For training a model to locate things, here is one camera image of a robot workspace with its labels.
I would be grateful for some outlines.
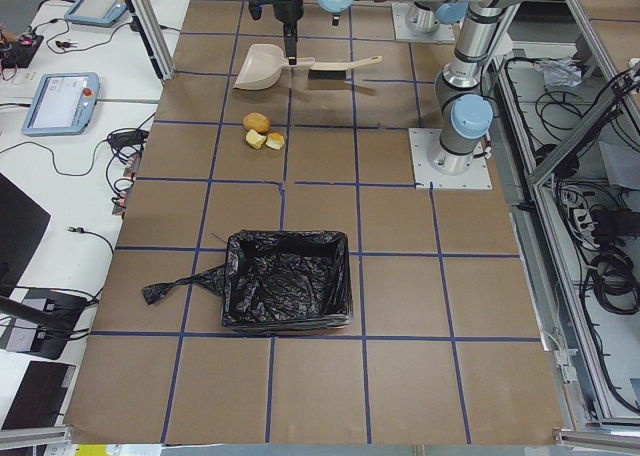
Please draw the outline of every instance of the brush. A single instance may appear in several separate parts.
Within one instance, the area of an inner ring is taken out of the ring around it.
[[[382,62],[382,56],[349,61],[347,63],[313,63],[309,66],[309,79],[325,79],[330,81],[344,81],[347,70],[370,66]]]

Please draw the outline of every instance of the yellow object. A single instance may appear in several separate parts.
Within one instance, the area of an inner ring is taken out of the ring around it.
[[[255,129],[250,129],[244,139],[253,149],[260,149],[267,140],[267,137],[264,134],[258,133]]]
[[[266,145],[271,149],[281,149],[284,146],[284,136],[280,133],[269,133]]]
[[[75,456],[107,456],[107,445],[79,444]]]
[[[266,133],[271,129],[271,121],[264,114],[249,113],[242,118],[244,129],[249,131],[255,129],[258,133]]]

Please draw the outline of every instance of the metal mounting plate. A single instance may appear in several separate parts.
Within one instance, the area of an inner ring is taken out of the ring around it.
[[[490,190],[491,177],[484,158],[474,159],[471,166],[458,176],[447,176],[436,171],[427,161],[427,148],[431,141],[440,136],[441,129],[410,128],[411,159],[413,161],[413,177],[417,189],[457,189],[457,190]],[[478,143],[474,153],[483,152]]]
[[[411,43],[453,44],[456,41],[453,27],[450,24],[440,24],[433,33],[413,31],[407,26],[405,17],[413,3],[393,3],[393,27],[396,31],[396,41]]]

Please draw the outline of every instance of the computer monitor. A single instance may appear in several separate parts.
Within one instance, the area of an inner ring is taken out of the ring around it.
[[[87,301],[46,289],[30,289],[22,303],[9,299],[40,245],[50,218],[47,211],[0,173],[0,313],[13,316],[0,337],[0,347],[57,359],[66,344],[61,336],[73,330]],[[25,339],[29,343],[26,347],[17,343]]]
[[[29,265],[51,216],[0,173],[0,296],[10,296]]]

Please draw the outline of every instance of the black garbage bag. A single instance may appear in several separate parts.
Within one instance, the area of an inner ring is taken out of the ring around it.
[[[347,236],[337,231],[241,231],[223,266],[143,289],[148,304],[197,284],[224,298],[222,325],[274,332],[340,327],[353,319]]]

